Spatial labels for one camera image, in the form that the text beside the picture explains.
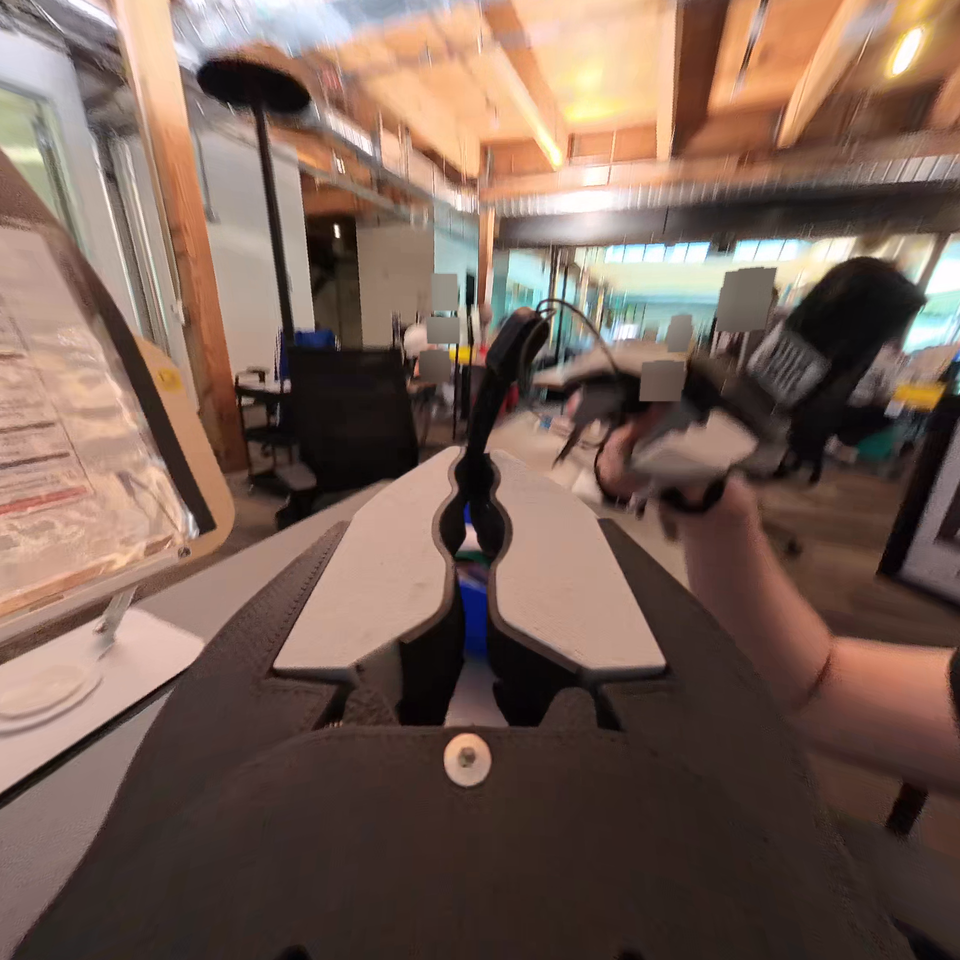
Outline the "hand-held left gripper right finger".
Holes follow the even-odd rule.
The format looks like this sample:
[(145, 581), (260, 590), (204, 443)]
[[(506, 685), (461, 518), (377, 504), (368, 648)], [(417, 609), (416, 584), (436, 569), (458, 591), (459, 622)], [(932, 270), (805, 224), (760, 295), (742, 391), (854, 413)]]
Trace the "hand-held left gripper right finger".
[(490, 569), (487, 655), (509, 724), (540, 724), (558, 693), (650, 681), (668, 664), (595, 511), (501, 450), (489, 456), (502, 543)]

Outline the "wooden pillar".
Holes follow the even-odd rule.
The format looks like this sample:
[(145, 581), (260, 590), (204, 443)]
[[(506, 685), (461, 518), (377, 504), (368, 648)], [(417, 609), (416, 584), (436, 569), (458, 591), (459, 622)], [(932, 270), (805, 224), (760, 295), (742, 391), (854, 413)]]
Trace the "wooden pillar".
[(167, 1), (113, 1), (112, 16), (185, 321), (201, 423), (220, 468), (246, 463), (208, 221)]

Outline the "white tablet stand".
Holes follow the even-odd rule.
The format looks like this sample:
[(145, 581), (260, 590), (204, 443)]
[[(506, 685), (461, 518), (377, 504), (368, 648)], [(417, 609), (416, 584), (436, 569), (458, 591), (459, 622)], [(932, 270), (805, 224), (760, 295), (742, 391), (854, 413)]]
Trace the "white tablet stand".
[(1, 666), (1, 792), (42, 774), (179, 677), (204, 648), (137, 606), (105, 614)]

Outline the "black office chair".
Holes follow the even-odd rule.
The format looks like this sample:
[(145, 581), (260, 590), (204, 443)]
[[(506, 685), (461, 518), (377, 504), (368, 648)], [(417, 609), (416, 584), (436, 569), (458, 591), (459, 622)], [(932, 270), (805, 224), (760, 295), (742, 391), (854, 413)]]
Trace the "black office chair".
[(398, 350), (295, 345), (286, 357), (285, 379), (234, 382), (248, 483), (284, 500), (277, 531), (421, 460)]

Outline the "framed instruction sheet stand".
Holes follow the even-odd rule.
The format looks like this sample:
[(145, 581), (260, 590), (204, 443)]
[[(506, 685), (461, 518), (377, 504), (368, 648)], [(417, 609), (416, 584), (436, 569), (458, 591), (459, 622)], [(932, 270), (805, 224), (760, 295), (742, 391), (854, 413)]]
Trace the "framed instruction sheet stand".
[(90, 261), (6, 153), (1, 154), (1, 214), (2, 226), (38, 234), (46, 242), (81, 311), (96, 320), (96, 332), (105, 335), (117, 355), (174, 488), (197, 522), (198, 533), (213, 533), (213, 514), (126, 318)]

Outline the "person's right forearm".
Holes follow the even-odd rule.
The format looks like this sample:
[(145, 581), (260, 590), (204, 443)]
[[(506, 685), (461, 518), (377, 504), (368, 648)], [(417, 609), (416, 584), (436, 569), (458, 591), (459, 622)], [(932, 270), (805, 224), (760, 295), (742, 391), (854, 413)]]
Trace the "person's right forearm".
[(815, 750), (958, 795), (958, 650), (833, 633), (750, 517), (679, 518), (691, 593)]

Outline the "person's right hand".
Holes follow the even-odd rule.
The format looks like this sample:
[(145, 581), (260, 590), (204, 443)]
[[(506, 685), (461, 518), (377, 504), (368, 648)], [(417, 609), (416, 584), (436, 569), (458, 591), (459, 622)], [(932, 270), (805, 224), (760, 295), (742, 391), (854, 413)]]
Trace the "person's right hand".
[(681, 481), (656, 479), (631, 465), (635, 450), (652, 438), (665, 413), (664, 406), (654, 405), (611, 430), (594, 462), (601, 492), (617, 500), (654, 499), (663, 533), (675, 543), (690, 538), (722, 544), (757, 541), (763, 532), (759, 505), (737, 473), (694, 474)]

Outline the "blue plastic bin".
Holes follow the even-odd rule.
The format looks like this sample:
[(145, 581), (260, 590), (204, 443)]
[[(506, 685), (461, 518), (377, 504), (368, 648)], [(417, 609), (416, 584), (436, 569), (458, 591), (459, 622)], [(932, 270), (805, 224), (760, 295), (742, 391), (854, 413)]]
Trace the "blue plastic bin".
[(469, 506), (463, 507), (464, 535), (454, 555), (464, 617), (464, 653), (485, 657), (488, 637), (488, 588), (493, 561), (481, 550)]

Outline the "black floor lamp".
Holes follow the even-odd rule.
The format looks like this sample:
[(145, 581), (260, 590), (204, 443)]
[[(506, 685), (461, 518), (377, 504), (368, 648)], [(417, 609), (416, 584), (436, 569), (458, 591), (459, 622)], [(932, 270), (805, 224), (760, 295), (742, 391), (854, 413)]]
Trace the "black floor lamp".
[(270, 249), (285, 347), (296, 339), (290, 282), (282, 233), (282, 214), (277, 190), (269, 120), (270, 114), (296, 116), (310, 105), (306, 87), (277, 67), (236, 54), (211, 57), (198, 68), (201, 91), (226, 107), (248, 111), (254, 123), (256, 146), (267, 210)]

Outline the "round ceiling light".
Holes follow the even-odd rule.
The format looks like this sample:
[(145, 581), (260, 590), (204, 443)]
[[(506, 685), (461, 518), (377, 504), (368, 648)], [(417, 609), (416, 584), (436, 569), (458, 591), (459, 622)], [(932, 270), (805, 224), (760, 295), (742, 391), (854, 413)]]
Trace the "round ceiling light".
[(926, 35), (926, 25), (919, 24), (900, 36), (886, 66), (885, 75), (889, 79), (901, 77), (912, 68), (923, 50)]

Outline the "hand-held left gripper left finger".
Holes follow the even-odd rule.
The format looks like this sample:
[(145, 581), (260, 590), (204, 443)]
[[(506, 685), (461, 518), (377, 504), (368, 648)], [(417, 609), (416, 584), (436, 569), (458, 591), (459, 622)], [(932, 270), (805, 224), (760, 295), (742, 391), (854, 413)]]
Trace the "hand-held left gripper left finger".
[(347, 523), (272, 671), (373, 690), (402, 724), (443, 724), (464, 664), (453, 555), (464, 538), (452, 446)]

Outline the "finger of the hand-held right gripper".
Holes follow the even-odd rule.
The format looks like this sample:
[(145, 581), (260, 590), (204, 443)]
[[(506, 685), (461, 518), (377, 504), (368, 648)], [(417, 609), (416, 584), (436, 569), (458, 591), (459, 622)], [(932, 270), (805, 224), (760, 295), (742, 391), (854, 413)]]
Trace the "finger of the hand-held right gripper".
[(638, 370), (613, 371), (574, 366), (560, 369), (561, 390), (577, 402), (565, 416), (569, 421), (570, 436), (583, 434), (594, 423), (610, 428), (623, 426), (627, 421), (645, 414), (645, 401), (640, 399), (642, 378)]

